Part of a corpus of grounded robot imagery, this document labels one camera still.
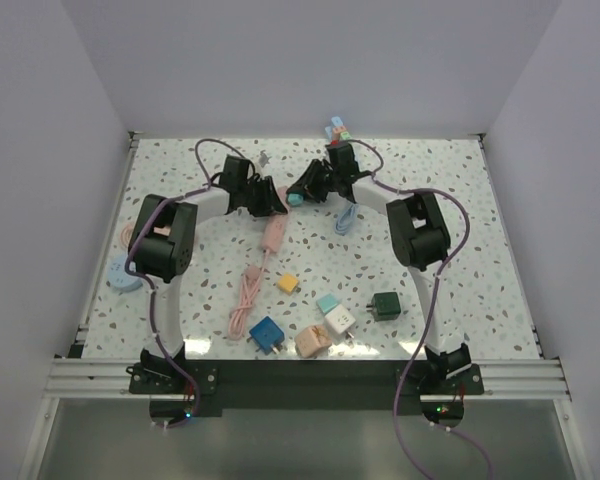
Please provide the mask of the orange cube plug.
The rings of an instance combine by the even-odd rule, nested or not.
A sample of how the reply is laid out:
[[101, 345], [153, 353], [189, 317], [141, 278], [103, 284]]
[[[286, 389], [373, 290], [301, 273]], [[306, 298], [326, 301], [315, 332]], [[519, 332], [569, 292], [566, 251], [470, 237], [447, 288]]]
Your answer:
[[341, 141], [346, 133], [347, 129], [344, 126], [334, 126], [331, 130], [331, 141]]

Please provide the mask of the teal cube plug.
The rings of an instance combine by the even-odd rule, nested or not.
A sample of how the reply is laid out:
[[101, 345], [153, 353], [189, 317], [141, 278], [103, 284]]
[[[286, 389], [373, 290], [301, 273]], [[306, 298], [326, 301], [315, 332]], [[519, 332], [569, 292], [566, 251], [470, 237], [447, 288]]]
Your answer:
[[297, 208], [304, 203], [304, 197], [301, 194], [289, 193], [287, 195], [287, 203], [291, 207]]

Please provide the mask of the white cube plug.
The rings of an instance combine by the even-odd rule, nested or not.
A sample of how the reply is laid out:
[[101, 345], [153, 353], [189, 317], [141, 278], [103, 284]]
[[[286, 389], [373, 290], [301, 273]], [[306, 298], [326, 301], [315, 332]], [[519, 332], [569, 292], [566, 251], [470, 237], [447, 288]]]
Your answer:
[[330, 310], [324, 316], [324, 321], [334, 341], [346, 344], [354, 342], [352, 328], [356, 324], [356, 318], [345, 306], [338, 305]]

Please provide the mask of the blue round socket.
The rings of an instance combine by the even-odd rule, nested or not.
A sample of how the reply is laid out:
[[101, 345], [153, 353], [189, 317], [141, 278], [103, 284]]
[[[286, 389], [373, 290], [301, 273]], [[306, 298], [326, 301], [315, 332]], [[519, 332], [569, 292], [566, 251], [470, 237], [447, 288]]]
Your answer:
[[108, 285], [121, 293], [133, 292], [142, 287], [141, 279], [134, 275], [129, 275], [125, 270], [126, 261], [126, 254], [118, 255], [111, 260], [107, 269]]

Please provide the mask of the pink patterned cube plug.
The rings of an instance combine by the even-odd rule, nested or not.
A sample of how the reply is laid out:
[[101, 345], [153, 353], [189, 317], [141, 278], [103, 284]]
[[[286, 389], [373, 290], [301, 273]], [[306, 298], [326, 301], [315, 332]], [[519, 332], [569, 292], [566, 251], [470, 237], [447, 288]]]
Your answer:
[[332, 345], [329, 332], [323, 325], [312, 325], [300, 331], [294, 339], [298, 355], [303, 359], [313, 358]]

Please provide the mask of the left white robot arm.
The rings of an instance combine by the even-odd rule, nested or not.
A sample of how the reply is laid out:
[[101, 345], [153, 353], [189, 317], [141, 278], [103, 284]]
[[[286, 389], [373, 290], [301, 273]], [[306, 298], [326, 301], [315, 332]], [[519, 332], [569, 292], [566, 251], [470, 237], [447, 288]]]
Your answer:
[[125, 271], [146, 285], [149, 341], [143, 351], [164, 357], [151, 378], [165, 392], [180, 390], [187, 380], [187, 368], [174, 358], [184, 351], [180, 290], [192, 260], [196, 227], [240, 208], [255, 218], [289, 213], [286, 189], [257, 173], [249, 160], [231, 155], [206, 187], [175, 198], [149, 194], [141, 203]]

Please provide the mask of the dark green cube plug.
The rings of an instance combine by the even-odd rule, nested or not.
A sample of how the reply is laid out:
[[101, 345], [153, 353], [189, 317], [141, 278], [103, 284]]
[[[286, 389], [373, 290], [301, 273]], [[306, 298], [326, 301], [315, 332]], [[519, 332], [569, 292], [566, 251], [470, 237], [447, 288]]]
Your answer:
[[396, 320], [402, 313], [399, 295], [396, 292], [374, 293], [366, 310], [376, 322]]

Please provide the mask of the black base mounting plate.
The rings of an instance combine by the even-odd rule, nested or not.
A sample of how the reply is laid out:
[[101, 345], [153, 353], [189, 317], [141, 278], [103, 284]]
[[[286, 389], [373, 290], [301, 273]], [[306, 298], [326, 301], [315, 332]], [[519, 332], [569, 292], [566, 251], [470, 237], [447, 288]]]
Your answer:
[[219, 417], [227, 410], [392, 410], [418, 415], [426, 397], [461, 403], [485, 392], [478, 365], [446, 380], [428, 363], [396, 360], [157, 360], [127, 367], [129, 391], [152, 418]]

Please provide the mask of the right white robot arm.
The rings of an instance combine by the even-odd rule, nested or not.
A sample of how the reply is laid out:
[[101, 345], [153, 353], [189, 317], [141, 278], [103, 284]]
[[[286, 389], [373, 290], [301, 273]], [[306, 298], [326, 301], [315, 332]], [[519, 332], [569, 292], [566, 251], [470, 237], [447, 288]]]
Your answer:
[[[438, 299], [442, 273], [468, 241], [470, 219], [452, 195], [433, 188], [400, 190], [377, 179], [375, 171], [360, 168], [352, 143], [337, 141], [326, 147], [327, 157], [314, 159], [290, 187], [287, 200], [323, 203], [331, 193], [387, 217], [391, 246], [398, 262], [407, 268], [418, 293], [425, 326], [416, 347], [423, 350], [429, 365], [428, 386], [449, 392], [471, 365], [469, 347], [455, 321], [452, 308]], [[464, 236], [456, 247], [437, 198], [452, 202], [465, 222]]]

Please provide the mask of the yellow cube plug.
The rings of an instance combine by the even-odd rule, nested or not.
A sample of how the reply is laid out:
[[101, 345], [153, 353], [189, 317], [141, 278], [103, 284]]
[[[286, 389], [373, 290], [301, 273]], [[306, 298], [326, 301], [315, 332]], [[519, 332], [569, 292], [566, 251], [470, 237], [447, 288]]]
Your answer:
[[300, 285], [300, 281], [299, 279], [289, 273], [285, 273], [283, 274], [277, 282], [277, 288], [288, 295], [293, 294], [294, 292], [296, 292], [299, 288]]

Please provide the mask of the pink power strip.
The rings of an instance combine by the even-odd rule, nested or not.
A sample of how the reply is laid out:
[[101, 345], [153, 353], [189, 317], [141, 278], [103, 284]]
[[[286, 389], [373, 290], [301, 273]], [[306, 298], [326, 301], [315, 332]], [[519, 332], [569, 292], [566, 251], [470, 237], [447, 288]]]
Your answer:
[[284, 240], [285, 228], [288, 222], [289, 212], [274, 214], [269, 217], [261, 239], [260, 246], [269, 253], [278, 253]]

